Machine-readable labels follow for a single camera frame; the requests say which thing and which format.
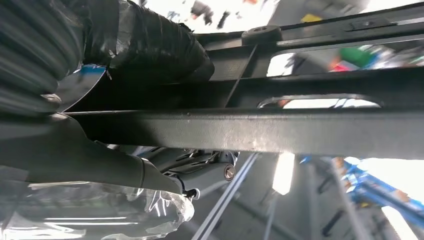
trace yellow label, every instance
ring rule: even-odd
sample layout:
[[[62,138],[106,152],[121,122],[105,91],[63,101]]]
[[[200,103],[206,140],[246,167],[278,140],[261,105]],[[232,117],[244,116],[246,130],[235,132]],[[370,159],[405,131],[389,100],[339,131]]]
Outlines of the yellow label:
[[[321,17],[308,13],[300,21],[302,23],[308,23],[308,22],[316,22],[321,20],[322,20]]]

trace green object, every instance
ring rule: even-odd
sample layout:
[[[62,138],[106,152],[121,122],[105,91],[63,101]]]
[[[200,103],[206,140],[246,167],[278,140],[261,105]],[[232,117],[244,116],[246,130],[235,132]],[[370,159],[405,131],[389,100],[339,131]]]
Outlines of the green object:
[[[351,63],[359,68],[367,67],[376,58],[375,54],[358,49],[346,47],[340,49],[341,60]]]

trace bolt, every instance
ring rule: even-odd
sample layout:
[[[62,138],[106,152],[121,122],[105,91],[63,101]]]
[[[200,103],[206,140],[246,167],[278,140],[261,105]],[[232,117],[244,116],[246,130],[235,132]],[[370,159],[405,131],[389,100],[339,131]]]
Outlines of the bolt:
[[[225,180],[231,181],[233,180],[234,176],[236,175],[236,170],[234,169],[233,165],[227,165],[224,169],[224,177]]]

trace ceiling light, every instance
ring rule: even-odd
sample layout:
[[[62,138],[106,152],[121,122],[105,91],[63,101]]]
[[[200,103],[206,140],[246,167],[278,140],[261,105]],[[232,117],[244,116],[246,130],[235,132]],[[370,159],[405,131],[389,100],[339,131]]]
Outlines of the ceiling light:
[[[281,195],[286,195],[290,192],[294,165],[295,155],[293,153],[284,152],[279,154],[272,188]]]

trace clear plastic sheet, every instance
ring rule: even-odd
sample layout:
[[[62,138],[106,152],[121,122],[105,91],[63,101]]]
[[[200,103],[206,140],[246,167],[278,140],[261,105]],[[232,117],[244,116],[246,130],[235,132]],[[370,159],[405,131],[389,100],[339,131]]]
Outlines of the clear plastic sheet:
[[[2,217],[3,240],[152,240],[194,214],[190,200],[166,191],[77,181],[1,183],[1,208],[15,209]]]

